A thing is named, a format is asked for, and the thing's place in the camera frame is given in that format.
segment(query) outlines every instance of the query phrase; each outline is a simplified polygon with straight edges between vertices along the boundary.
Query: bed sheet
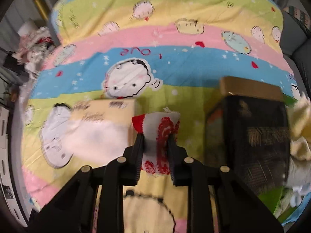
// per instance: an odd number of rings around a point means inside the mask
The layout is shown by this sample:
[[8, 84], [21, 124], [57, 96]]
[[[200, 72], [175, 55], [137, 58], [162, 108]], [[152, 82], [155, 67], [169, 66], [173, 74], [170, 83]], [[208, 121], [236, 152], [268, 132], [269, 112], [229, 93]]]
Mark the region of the bed sheet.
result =
[[[22, 139], [25, 184], [40, 207], [83, 165], [98, 167], [47, 152], [61, 150], [60, 137], [79, 101], [136, 97], [137, 114], [177, 111], [178, 145], [202, 160], [203, 107], [221, 77], [263, 81], [296, 94], [279, 47], [282, 13], [271, 0], [60, 0], [52, 22], [63, 46], [45, 60]], [[135, 218], [149, 223], [137, 223], [143, 231], [186, 232], [187, 189], [173, 187], [169, 175], [142, 170], [139, 185], [125, 187], [126, 193], [129, 204], [144, 199], [166, 211], [165, 229], [151, 226], [154, 217], [145, 220], [145, 212]]]

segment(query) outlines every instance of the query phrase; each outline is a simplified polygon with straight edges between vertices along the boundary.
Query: blue stripe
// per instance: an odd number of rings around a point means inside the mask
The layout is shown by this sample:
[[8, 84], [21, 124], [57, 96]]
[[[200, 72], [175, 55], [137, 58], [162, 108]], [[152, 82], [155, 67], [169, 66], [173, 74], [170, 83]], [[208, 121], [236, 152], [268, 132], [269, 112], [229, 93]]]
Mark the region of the blue stripe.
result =
[[[122, 56], [122, 48], [114, 48], [107, 53], [95, 53], [85, 60], [85, 64], [74, 62], [61, 65], [41, 73], [32, 98], [54, 98], [62, 93], [72, 94], [101, 90], [105, 73], [109, 68], [128, 58], [143, 58], [148, 61], [155, 78], [163, 80], [166, 85], [189, 87], [216, 87], [223, 76], [236, 76], [280, 86], [283, 92], [292, 96], [289, 73], [264, 60], [214, 48], [191, 48], [188, 46], [140, 47], [133, 53]], [[252, 67], [255, 62], [258, 69]]]

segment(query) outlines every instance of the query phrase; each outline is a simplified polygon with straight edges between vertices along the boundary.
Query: cartoon face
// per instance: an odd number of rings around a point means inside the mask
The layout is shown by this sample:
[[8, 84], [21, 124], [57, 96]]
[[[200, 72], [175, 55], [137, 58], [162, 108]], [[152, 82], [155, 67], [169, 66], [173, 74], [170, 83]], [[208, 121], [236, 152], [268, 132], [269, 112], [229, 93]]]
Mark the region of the cartoon face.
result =
[[295, 84], [290, 84], [290, 86], [291, 86], [294, 98], [296, 100], [299, 100], [300, 99], [300, 93], [299, 93], [299, 90], [298, 90], [298, 86], [295, 85]]
[[124, 233], [174, 232], [175, 221], [170, 210], [163, 204], [163, 199], [136, 195], [134, 192], [129, 195], [128, 190], [123, 199], [123, 211]]
[[234, 32], [224, 31], [221, 33], [221, 37], [225, 41], [226, 45], [236, 52], [241, 54], [249, 54], [252, 51], [251, 46], [246, 42], [246, 40]]
[[32, 122], [34, 113], [35, 113], [35, 107], [33, 105], [29, 105], [25, 111], [25, 124], [26, 125], [29, 125]]
[[133, 7], [133, 17], [138, 20], [148, 20], [154, 11], [154, 7], [149, 1], [140, 1]]
[[272, 28], [272, 37], [273, 39], [278, 43], [281, 39], [281, 31], [279, 29], [279, 27], [274, 26]]
[[265, 43], [265, 35], [263, 34], [262, 29], [259, 26], [254, 26], [251, 29], [252, 36], [257, 39], [260, 43]]
[[74, 54], [76, 47], [77, 46], [73, 44], [69, 44], [63, 47], [63, 50], [58, 53], [57, 57], [53, 62], [54, 66], [62, 65], [71, 55]]
[[130, 58], [114, 64], [102, 83], [107, 97], [127, 98], [140, 95], [147, 87], [159, 90], [163, 81], [154, 78], [144, 59]]
[[104, 24], [102, 30], [98, 32], [98, 35], [102, 36], [102, 35], [105, 35], [107, 33], [115, 32], [115, 31], [119, 31], [119, 30], [120, 30], [120, 27], [118, 26], [118, 24], [116, 22], [108, 22], [108, 23]]
[[55, 104], [39, 132], [43, 155], [54, 168], [65, 166], [73, 155], [62, 147], [70, 115], [66, 104]]
[[200, 35], [204, 32], [204, 25], [197, 23], [197, 20], [178, 19], [175, 26], [179, 33], [187, 35]]

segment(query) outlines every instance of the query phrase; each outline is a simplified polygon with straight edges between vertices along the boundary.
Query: metal screw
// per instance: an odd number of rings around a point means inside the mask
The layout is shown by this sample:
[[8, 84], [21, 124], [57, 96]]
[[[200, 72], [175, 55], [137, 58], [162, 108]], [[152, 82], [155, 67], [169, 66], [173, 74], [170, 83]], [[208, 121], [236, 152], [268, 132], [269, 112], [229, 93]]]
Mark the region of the metal screw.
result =
[[89, 172], [91, 170], [90, 166], [82, 166], [81, 171], [82, 172]]
[[126, 161], [126, 157], [118, 157], [117, 161], [118, 163], [124, 163]]
[[220, 171], [222, 171], [222, 172], [229, 172], [229, 171], [230, 171], [230, 168], [227, 167], [227, 166], [221, 166], [221, 167], [220, 167]]
[[191, 158], [191, 157], [186, 157], [186, 158], [184, 159], [184, 161], [185, 161], [187, 164], [191, 164], [191, 163], [193, 163], [194, 159]]

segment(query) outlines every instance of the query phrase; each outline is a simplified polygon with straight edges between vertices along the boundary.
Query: white cabinet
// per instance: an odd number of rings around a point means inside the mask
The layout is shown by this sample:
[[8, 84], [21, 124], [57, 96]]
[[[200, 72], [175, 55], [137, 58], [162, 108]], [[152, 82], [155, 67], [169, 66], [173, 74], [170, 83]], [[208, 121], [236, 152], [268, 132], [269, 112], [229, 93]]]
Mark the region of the white cabinet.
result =
[[21, 213], [16, 200], [16, 194], [13, 190], [8, 158], [8, 135], [7, 135], [7, 121], [9, 111], [0, 107], [0, 186], [6, 199], [7, 205], [16, 218], [16, 220], [23, 226], [27, 227], [27, 223]]

